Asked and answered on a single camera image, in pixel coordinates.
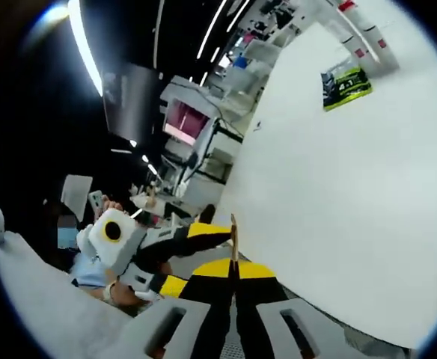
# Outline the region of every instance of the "white panel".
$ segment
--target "white panel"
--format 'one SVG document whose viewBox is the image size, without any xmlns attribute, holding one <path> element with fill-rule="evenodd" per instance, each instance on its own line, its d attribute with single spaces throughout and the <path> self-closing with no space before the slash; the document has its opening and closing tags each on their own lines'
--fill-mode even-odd
<svg viewBox="0 0 437 359">
<path fill-rule="evenodd" d="M 437 323 L 437 52 L 387 0 L 357 1 L 401 70 L 330 112 L 346 51 L 318 24 L 272 72 L 216 216 L 241 251 L 352 327 L 419 347 Z"/>
</svg>

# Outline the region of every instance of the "white shirt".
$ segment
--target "white shirt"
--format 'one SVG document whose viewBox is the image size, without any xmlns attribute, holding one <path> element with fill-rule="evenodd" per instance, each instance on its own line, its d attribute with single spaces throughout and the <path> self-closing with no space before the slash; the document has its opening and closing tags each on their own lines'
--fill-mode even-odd
<svg viewBox="0 0 437 359">
<path fill-rule="evenodd" d="M 149 212 L 149 213 L 152 213 L 153 215 L 157 215 L 157 216 L 163 218 L 165 215 L 165 201 L 161 198 L 155 197 L 155 200 L 156 200 L 155 206 L 149 207 L 149 206 L 145 206 L 148 199 L 149 199 L 149 196 L 145 192 L 142 192 L 142 193 L 130 198 L 130 200 L 138 208 L 141 208 L 145 212 Z"/>
</svg>

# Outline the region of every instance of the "round hole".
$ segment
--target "round hole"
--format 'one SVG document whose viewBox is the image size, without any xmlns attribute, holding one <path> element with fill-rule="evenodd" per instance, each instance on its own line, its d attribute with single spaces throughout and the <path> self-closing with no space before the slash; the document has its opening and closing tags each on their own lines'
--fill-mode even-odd
<svg viewBox="0 0 437 359">
<path fill-rule="evenodd" d="M 106 224 L 106 235 L 112 241 L 117 241 L 120 238 L 120 227 L 115 222 L 109 222 Z"/>
</svg>

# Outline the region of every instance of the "bracelet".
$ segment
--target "bracelet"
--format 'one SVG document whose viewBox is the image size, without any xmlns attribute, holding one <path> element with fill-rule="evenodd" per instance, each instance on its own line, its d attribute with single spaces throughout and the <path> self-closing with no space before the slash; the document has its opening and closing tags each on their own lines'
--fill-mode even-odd
<svg viewBox="0 0 437 359">
<path fill-rule="evenodd" d="M 111 294 L 111 289 L 114 285 L 115 285 L 115 280 L 104 288 L 102 295 L 105 303 L 116 307 L 117 304 L 114 302 L 114 299 L 112 298 L 112 294 Z"/>
</svg>

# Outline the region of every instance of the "face mask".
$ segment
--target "face mask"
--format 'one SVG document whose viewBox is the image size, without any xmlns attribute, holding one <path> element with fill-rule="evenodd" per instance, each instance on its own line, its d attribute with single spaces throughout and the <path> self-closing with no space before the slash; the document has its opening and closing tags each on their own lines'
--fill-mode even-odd
<svg viewBox="0 0 437 359">
<path fill-rule="evenodd" d="M 57 229 L 58 248 L 77 248 L 77 234 L 79 234 L 77 228 L 59 227 Z"/>
</svg>

